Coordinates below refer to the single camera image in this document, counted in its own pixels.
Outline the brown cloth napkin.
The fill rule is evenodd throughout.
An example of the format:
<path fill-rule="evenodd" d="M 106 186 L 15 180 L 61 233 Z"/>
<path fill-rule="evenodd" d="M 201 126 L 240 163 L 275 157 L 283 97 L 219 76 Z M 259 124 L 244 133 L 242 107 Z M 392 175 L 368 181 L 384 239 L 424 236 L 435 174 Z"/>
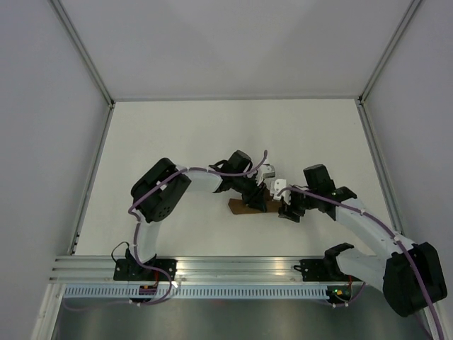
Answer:
<path fill-rule="evenodd" d="M 245 204 L 242 199 L 230 198 L 228 207 L 234 215 L 252 215 L 261 213 L 277 213 L 281 206 L 280 201 L 273 200 L 267 188 L 263 190 L 262 200 Z"/>

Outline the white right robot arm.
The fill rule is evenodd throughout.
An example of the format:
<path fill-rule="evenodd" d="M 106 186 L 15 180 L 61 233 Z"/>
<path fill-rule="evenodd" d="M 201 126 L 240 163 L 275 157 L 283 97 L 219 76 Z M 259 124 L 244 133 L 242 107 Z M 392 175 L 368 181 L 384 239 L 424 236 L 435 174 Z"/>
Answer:
<path fill-rule="evenodd" d="M 373 251 L 366 255 L 347 242 L 327 249 L 323 272 L 332 280 L 352 276 L 382 292 L 398 315 L 410 316 L 447 296 L 447 285 L 435 247 L 417 244 L 385 225 L 368 211 L 357 194 L 337 187 L 323 164 L 304 170 L 306 186 L 284 179 L 271 184 L 281 201 L 280 217 L 299 222 L 308 210 L 318 210 L 350 230 Z"/>

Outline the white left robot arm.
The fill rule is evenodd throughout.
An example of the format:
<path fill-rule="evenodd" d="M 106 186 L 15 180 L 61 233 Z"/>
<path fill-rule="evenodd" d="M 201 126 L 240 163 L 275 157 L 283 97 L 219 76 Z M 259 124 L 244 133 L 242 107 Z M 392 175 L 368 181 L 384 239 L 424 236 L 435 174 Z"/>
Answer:
<path fill-rule="evenodd" d="M 233 190 L 241 194 L 245 207 L 265 213 L 265 180 L 274 176 L 267 152 L 257 165 L 241 150 L 206 167 L 178 166 L 168 158 L 160 159 L 131 189 L 133 203 L 128 213 L 137 219 L 137 226 L 129 246 L 128 255 L 133 258 L 130 273 L 141 281 L 153 276 L 161 224 L 185 193 Z"/>

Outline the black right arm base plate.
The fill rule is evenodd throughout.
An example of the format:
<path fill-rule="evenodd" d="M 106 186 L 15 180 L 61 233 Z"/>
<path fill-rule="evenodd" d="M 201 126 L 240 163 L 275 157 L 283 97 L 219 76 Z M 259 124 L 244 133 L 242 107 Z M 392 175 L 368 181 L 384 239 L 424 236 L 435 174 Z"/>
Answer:
<path fill-rule="evenodd" d="M 292 268 L 299 272 L 305 283 L 349 283 L 350 277 L 345 274 L 331 274 L 328 272 L 323 259 L 301 259 Z"/>

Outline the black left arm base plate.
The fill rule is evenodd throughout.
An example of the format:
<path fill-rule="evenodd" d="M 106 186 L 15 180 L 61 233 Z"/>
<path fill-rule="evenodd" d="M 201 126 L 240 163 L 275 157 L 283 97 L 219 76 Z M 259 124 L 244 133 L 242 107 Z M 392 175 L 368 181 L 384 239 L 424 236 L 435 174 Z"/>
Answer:
<path fill-rule="evenodd" d="M 167 272 L 171 279 L 175 278 L 177 261 L 175 259 L 155 259 L 146 263 Z M 158 281 L 168 282 L 167 276 L 160 271 L 145 269 L 131 259 L 118 259 L 113 274 L 114 281 Z"/>

